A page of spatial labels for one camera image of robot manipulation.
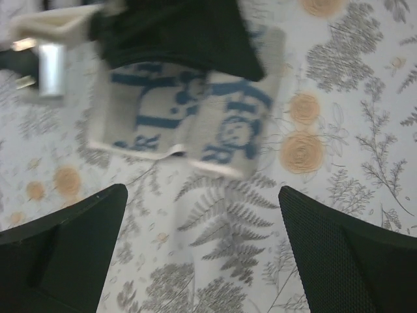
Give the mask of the blue patterned towel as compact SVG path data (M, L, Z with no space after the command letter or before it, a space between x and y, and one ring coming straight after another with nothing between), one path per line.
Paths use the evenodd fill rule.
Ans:
M171 63L115 70L100 63L89 146L151 160L180 153L200 170L250 177L280 89L286 41L277 27L254 25L250 34L266 66L259 82Z

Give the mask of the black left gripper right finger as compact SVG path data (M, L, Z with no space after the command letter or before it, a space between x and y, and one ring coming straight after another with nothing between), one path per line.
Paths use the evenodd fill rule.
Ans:
M311 312L416 311L416 238L289 186L278 198Z

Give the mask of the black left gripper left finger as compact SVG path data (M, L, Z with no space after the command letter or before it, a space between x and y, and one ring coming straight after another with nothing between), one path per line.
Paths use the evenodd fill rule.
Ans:
M115 184L1 232L2 312L96 312L128 191Z

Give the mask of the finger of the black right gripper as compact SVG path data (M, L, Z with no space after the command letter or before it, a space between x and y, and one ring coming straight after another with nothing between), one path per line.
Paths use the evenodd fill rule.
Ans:
M159 61L253 82L265 75L237 1L106 1L88 39L112 69Z

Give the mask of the floral table mat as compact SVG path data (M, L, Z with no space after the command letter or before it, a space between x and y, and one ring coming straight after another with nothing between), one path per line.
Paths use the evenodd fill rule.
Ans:
M416 235L416 2L243 1L287 36L258 168L207 174L87 143L98 57L67 58L65 106L25 100L1 73L1 229L112 185L129 197L99 312L307 312L284 229L284 185Z

